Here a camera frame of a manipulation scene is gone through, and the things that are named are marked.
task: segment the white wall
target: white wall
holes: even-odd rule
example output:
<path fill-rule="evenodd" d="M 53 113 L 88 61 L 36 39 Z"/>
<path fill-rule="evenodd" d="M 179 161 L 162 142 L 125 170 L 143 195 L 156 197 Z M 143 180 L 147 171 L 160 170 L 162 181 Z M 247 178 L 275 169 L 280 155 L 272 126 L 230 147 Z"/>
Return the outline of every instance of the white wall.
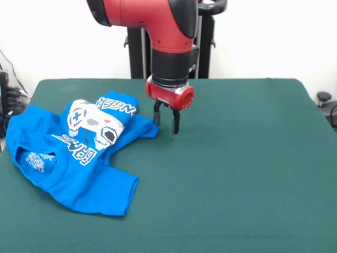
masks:
<path fill-rule="evenodd" d="M 0 0 L 0 10 L 0 48 L 31 93 L 42 79 L 130 78 L 126 28 L 98 25 L 86 0 Z M 333 0 L 229 0 L 210 78 L 294 77 L 312 98 L 337 97 L 336 10 Z"/>

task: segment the printed graphic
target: printed graphic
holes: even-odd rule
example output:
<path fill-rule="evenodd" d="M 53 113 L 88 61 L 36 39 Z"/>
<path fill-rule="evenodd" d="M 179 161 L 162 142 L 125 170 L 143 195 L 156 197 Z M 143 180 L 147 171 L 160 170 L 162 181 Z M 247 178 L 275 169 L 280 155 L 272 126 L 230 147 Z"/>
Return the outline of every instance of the printed graphic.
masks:
<path fill-rule="evenodd" d="M 124 130 L 124 126 L 117 118 L 85 100 L 73 102 L 67 122 L 71 137 L 77 136 L 80 128 L 95 132 L 94 141 L 97 150 L 106 149 L 115 144 Z"/>
<path fill-rule="evenodd" d="M 66 134 L 62 136 L 53 135 L 52 137 L 55 137 L 59 139 L 60 141 L 64 142 L 68 146 L 69 152 L 72 153 L 72 156 L 80 161 L 80 164 L 83 166 L 86 166 L 88 163 L 91 162 L 91 160 L 96 156 L 97 152 L 93 150 L 92 148 L 89 148 L 88 146 L 79 143 L 78 141 L 68 137 Z"/>
<path fill-rule="evenodd" d="M 50 154 L 39 154 L 44 160 L 50 160 L 53 161 L 54 157 L 53 155 Z"/>
<path fill-rule="evenodd" d="M 96 106 L 102 110 L 104 109 L 117 110 L 120 112 L 131 114 L 131 116 L 133 116 L 135 112 L 137 111 L 137 108 L 131 104 L 126 104 L 118 100 L 107 99 L 107 98 L 100 98 L 96 102 Z"/>
<path fill-rule="evenodd" d="M 39 154 L 31 152 L 26 158 L 28 162 L 35 170 L 43 173 L 44 172 L 44 161 Z"/>

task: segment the game controller graphic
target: game controller graphic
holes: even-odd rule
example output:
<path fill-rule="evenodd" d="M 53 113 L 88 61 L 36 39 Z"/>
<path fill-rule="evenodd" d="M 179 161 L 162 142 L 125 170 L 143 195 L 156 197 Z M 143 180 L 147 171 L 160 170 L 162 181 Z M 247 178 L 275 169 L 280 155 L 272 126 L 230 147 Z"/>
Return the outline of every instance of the game controller graphic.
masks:
<path fill-rule="evenodd" d="M 85 100 L 73 102 L 67 123 L 70 137 L 77 136 L 80 128 L 95 132 L 95 148 L 99 151 L 115 144 L 124 130 L 117 118 Z"/>

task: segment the red gripper housing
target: red gripper housing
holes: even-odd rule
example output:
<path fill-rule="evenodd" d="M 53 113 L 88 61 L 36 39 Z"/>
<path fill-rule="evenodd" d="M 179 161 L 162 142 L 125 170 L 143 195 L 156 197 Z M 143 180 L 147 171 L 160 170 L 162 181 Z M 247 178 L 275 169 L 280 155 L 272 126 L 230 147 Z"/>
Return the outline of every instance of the red gripper housing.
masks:
<path fill-rule="evenodd" d="M 147 80 L 145 90 L 152 99 L 167 103 L 169 107 L 179 111 L 188 108 L 194 99 L 194 88 L 189 85 L 167 90 Z"/>

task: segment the table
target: table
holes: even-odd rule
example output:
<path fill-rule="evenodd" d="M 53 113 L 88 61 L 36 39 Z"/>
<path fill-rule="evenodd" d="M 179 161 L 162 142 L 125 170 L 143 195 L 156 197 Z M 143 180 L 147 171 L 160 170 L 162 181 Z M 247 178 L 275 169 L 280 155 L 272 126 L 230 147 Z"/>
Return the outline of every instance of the table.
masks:
<path fill-rule="evenodd" d="M 297 80 L 191 80 L 171 132 L 111 157 L 140 178 L 126 217 L 69 211 L 0 157 L 0 252 L 334 252 L 337 138 Z M 143 80 L 42 81 L 31 104 L 61 113 L 110 90 L 152 117 Z"/>

